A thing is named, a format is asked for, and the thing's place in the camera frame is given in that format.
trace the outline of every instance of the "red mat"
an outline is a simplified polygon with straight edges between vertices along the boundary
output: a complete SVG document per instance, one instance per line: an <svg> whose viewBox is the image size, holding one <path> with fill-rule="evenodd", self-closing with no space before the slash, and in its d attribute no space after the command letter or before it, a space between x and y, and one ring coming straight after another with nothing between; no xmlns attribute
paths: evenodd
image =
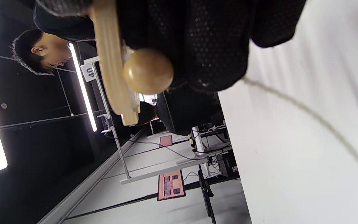
<svg viewBox="0 0 358 224"><path fill-rule="evenodd" d="M159 138L160 146L172 146L172 135Z"/></svg>

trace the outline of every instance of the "black mesh fabric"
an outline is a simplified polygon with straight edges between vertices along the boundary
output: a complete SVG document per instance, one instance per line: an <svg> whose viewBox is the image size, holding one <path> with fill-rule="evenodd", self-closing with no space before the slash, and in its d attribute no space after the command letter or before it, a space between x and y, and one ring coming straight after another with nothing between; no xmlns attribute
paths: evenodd
<svg viewBox="0 0 358 224"><path fill-rule="evenodd" d="M259 0L255 9L252 41L274 47L292 39L306 0Z"/></svg>
<svg viewBox="0 0 358 224"><path fill-rule="evenodd" d="M244 0L189 0L184 75L192 88L220 91L247 70L250 11Z"/></svg>
<svg viewBox="0 0 358 224"><path fill-rule="evenodd" d="M84 12L90 0L37 0L55 14ZM249 39L260 47L290 40L306 0L118 0L122 38L161 51L174 66L171 90L229 88L246 73Z"/></svg>

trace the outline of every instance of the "number 40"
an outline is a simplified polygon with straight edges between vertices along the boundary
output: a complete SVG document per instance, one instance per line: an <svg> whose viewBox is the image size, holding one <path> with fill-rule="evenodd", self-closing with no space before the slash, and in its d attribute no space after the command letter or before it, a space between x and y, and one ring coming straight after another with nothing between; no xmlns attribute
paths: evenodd
<svg viewBox="0 0 358 224"><path fill-rule="evenodd" d="M88 68L86 70L86 72L88 73L88 76L95 77L95 73L94 73L94 70L92 68Z"/></svg>

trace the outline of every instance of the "man's ear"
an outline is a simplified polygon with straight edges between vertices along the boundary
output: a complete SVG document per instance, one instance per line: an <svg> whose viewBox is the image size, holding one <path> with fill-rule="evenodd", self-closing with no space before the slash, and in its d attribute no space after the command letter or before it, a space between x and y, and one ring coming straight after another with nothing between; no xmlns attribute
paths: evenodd
<svg viewBox="0 0 358 224"><path fill-rule="evenodd" d="M36 54L38 56L44 57L45 55L47 55L47 51L48 49L45 47L33 47L31 48L31 52L33 54Z"/></svg>

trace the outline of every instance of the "black hair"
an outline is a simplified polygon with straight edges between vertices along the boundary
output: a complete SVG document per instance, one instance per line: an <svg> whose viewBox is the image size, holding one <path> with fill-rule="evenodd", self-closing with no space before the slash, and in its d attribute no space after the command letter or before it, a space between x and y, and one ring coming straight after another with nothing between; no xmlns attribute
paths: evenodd
<svg viewBox="0 0 358 224"><path fill-rule="evenodd" d="M43 33L39 29L26 30L16 37L12 43L13 57L36 75L53 75L52 70L42 68L41 61L44 57L31 52L34 45L41 40Z"/></svg>
<svg viewBox="0 0 358 224"><path fill-rule="evenodd" d="M92 0L37 0L47 12L54 16L85 16Z"/></svg>
<svg viewBox="0 0 358 224"><path fill-rule="evenodd" d="M156 116L157 115L155 113L155 106L148 104L146 102L140 102L139 121L136 125L142 126L150 122Z"/></svg>

